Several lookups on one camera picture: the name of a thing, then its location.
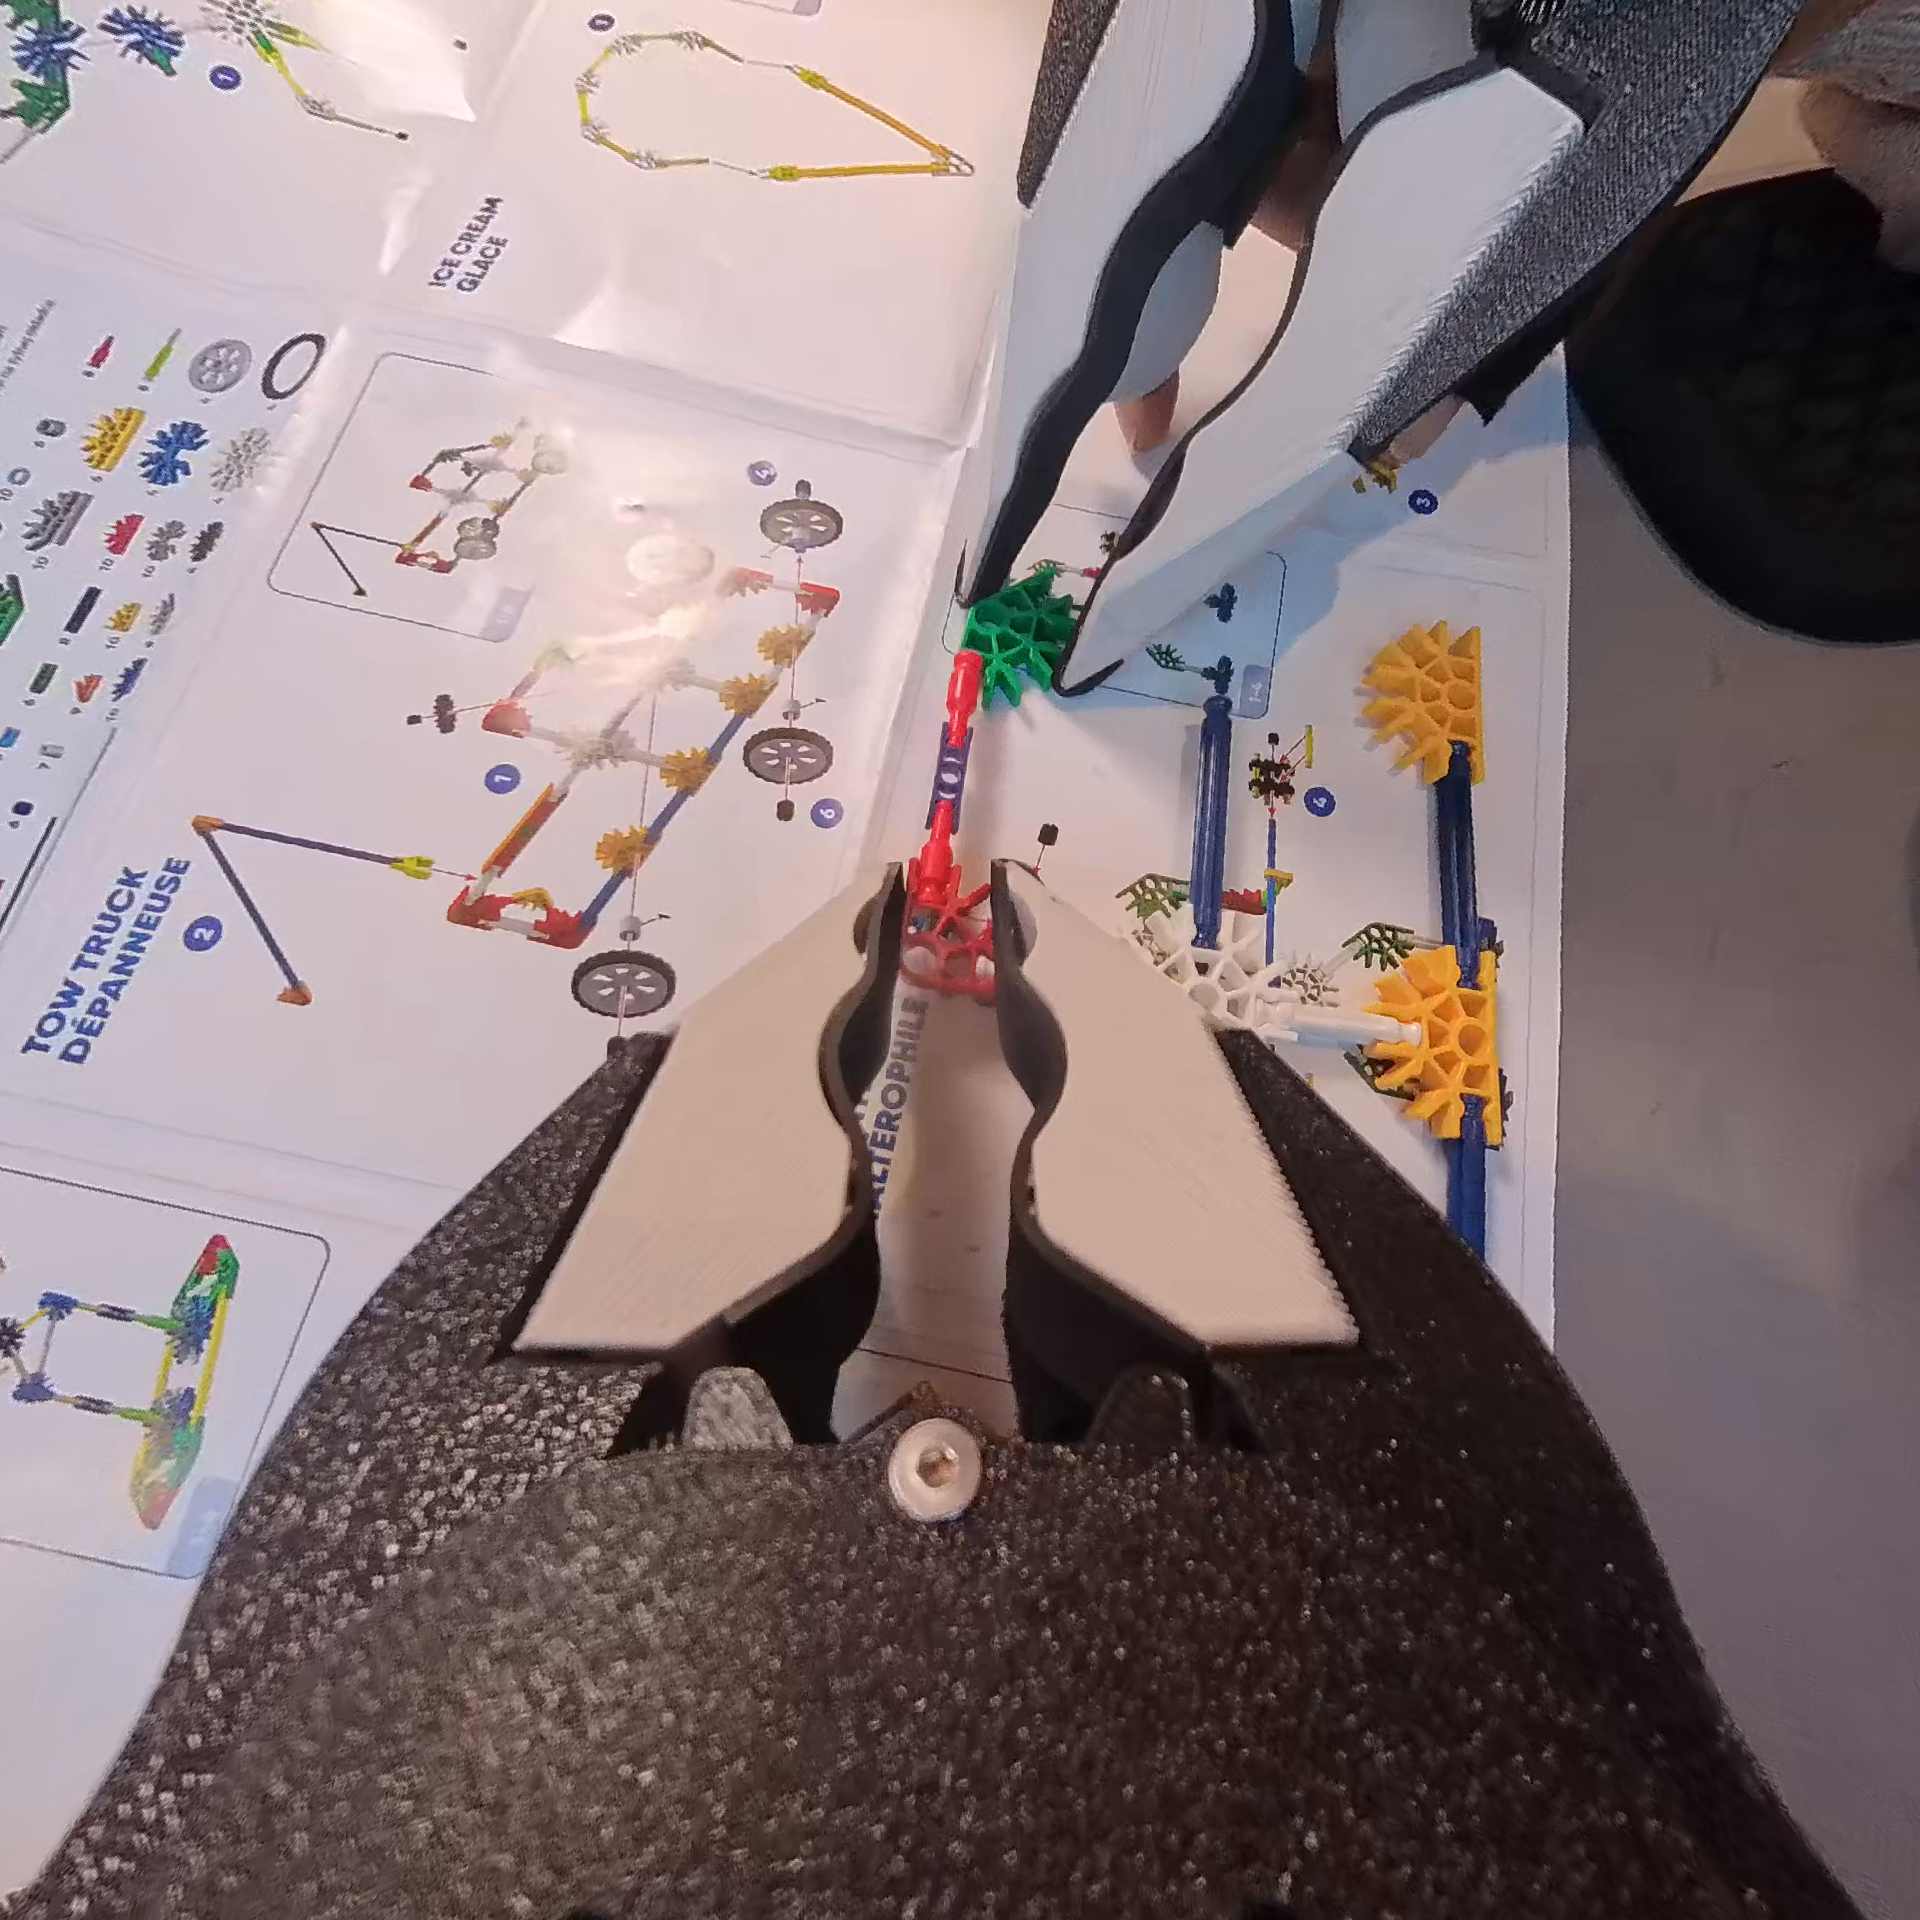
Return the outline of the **printed paper instruction sheet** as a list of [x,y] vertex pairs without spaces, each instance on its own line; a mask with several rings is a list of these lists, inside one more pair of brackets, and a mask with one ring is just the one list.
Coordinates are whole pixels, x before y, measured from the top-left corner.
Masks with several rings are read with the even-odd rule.
[[827,1148],[1043,4],[2,4],[2,1614],[199,1582],[613,1042]]

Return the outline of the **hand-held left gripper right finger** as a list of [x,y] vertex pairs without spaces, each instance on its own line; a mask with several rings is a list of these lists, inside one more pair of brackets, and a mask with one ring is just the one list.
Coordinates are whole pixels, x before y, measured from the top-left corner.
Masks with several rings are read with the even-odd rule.
[[1246,1426],[1230,1368],[1363,1354],[1309,1214],[1209,1020],[1026,866],[991,869],[997,1032],[1029,1102],[1001,1337],[1018,1431],[1076,1443],[1155,1373]]

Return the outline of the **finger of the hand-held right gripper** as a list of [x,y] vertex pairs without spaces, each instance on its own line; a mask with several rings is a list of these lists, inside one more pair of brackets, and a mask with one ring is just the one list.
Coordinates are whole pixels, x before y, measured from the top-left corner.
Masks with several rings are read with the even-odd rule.
[[1269,347],[1170,450],[1089,588],[1062,695],[1112,677],[1397,434],[1395,376],[1444,340],[1470,271],[1581,134],[1581,113],[1517,68],[1454,68],[1369,113]]
[[1292,118],[1303,4],[1055,4],[958,602],[1006,586],[1106,401],[1161,388]]

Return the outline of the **colourful construction toy model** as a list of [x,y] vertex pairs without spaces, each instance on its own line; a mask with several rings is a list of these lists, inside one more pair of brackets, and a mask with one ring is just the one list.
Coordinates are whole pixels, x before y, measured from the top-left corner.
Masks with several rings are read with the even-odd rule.
[[[1148,658],[1176,673],[1196,668],[1173,646],[1148,646]],[[1381,646],[1363,673],[1365,729],[1373,745],[1397,745],[1395,767],[1418,773],[1433,795],[1444,915],[1439,941],[1372,920],[1340,948],[1340,963],[1379,978],[1363,1004],[1333,1004],[1335,973],[1289,963],[1272,931],[1289,885],[1272,866],[1280,810],[1289,799],[1307,803],[1299,773],[1309,767],[1309,730],[1292,748],[1269,742],[1246,760],[1246,789],[1268,815],[1268,873],[1260,893],[1230,893],[1224,883],[1237,677],[1224,658],[1196,668],[1210,691],[1201,703],[1188,875],[1139,878],[1121,893],[1121,905],[1132,943],[1205,1020],[1268,1044],[1335,1044],[1373,1095],[1405,1105],[1444,1148],[1454,1233],[1484,1254],[1490,1159],[1501,1148],[1507,1081],[1498,1055],[1501,948],[1476,893],[1478,665],[1478,629],[1454,632],[1433,622]],[[965,885],[958,829],[953,859],[958,887],[941,905],[913,897],[913,856],[903,866],[902,981],[991,1004],[999,936],[989,885]]]

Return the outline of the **black mesh chair seat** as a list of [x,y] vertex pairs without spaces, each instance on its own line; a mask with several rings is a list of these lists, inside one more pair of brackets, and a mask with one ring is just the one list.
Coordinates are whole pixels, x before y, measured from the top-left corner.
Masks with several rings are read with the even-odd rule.
[[1915,640],[1915,277],[1834,174],[1673,208],[1566,335],[1673,555],[1782,632]]

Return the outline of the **green toy connector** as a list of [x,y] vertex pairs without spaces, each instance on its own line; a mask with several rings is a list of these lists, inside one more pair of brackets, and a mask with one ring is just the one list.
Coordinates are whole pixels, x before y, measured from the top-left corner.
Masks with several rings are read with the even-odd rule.
[[1015,709],[1029,687],[1050,687],[1076,625],[1072,593],[1055,592],[1058,572],[1043,561],[971,609],[958,646],[979,661],[982,709]]

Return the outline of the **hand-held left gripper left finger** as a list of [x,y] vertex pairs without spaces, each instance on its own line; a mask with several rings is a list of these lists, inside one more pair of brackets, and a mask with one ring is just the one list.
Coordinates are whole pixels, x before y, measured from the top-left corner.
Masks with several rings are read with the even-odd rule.
[[875,866],[705,994],[540,1267],[520,1357],[716,1366],[769,1387],[793,1439],[834,1439],[877,1307],[858,1096],[892,1044],[903,883]]

